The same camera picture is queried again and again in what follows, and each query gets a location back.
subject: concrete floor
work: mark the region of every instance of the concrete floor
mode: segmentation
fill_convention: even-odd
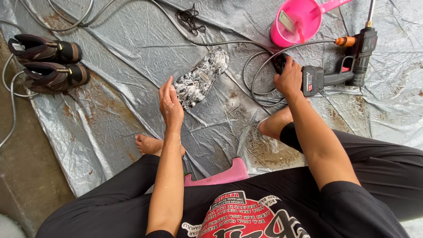
[[[0,38],[0,68],[10,56]],[[17,73],[9,66],[6,81]],[[25,93],[22,86],[17,91]],[[12,126],[10,93],[0,85],[0,139]],[[28,99],[15,97],[16,130],[0,149],[0,213],[17,221],[28,237],[56,209],[75,199]]]

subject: pink water dipper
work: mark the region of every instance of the pink water dipper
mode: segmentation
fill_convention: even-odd
[[[276,19],[270,28],[270,38],[279,47],[289,47],[302,43],[299,34],[290,33],[282,23],[279,22],[280,12],[283,10],[295,25],[301,29],[304,40],[311,39],[319,30],[321,17],[336,7],[339,7],[352,0],[330,0],[318,4],[315,0],[287,0],[280,6]]]

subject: person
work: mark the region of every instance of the person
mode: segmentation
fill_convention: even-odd
[[[423,152],[331,130],[300,91],[291,57],[274,77],[289,107],[258,129],[303,153],[308,166],[184,188],[184,112],[172,80],[159,90],[164,141],[137,135],[144,155],[55,211],[37,238],[402,238],[398,220],[423,215]]]

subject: black t-shirt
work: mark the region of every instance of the black t-shirt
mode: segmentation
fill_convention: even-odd
[[[283,191],[268,194],[260,188],[224,193],[213,201],[202,221],[194,223],[189,219],[190,224],[183,218],[178,237],[408,237],[386,204],[351,182],[325,185],[316,204],[318,212],[309,208],[313,205],[310,201],[296,201],[292,194],[288,198],[283,196]],[[172,235],[156,231],[147,237],[172,238]]]

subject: tarp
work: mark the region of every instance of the tarp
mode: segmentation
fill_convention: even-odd
[[[45,0],[25,2],[50,27],[63,28]],[[108,0],[94,1],[87,20]],[[283,0],[160,0],[174,16],[177,9],[200,12],[199,23],[207,30],[193,39],[219,42],[250,39],[272,49],[269,30]],[[87,0],[54,0],[74,19],[86,11]],[[312,40],[354,35],[364,27],[370,0],[354,0],[323,15],[322,25]],[[365,86],[326,87],[311,98],[312,106],[332,128],[359,136],[423,149],[423,2],[379,0],[374,11],[378,45],[370,58]],[[0,2],[1,18],[22,26],[28,33],[78,43],[82,63],[91,70],[89,84],[67,94],[39,95],[32,99],[36,115],[50,140],[59,163],[76,196],[111,178],[140,157],[134,135],[148,133],[163,138],[165,125],[159,112],[158,88],[169,75],[187,72],[208,52],[186,41],[164,14],[147,0],[117,0],[92,25],[67,32],[49,32],[40,27],[19,1]],[[5,39],[19,33],[1,24]],[[240,156],[251,176],[304,166],[297,151],[262,136],[258,122],[282,108],[262,108],[242,82],[247,59],[262,51],[251,44],[221,46],[231,63],[213,85],[206,99],[185,112],[181,142],[187,149],[185,170],[202,179],[230,167]],[[333,72],[342,56],[334,44],[309,45],[288,51],[303,65]],[[251,83],[266,54],[252,60],[247,71]],[[272,66],[264,68],[257,88],[272,88]],[[265,100],[276,102],[277,92]]]

